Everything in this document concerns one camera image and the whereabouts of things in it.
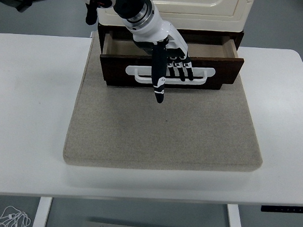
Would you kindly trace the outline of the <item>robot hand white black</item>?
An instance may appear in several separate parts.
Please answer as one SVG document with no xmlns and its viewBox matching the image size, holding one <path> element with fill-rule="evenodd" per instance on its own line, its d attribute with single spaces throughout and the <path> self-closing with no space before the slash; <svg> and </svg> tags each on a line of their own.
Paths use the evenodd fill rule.
<svg viewBox="0 0 303 227">
<path fill-rule="evenodd" d="M 185 68 L 188 79 L 194 79 L 188 45 L 173 24 L 160 17 L 157 7 L 150 1 L 127 22 L 136 46 L 152 56 L 151 81 L 156 100 L 162 103 L 167 69 L 173 77 L 173 67 L 177 67 L 180 80 L 185 81 Z"/>
</svg>

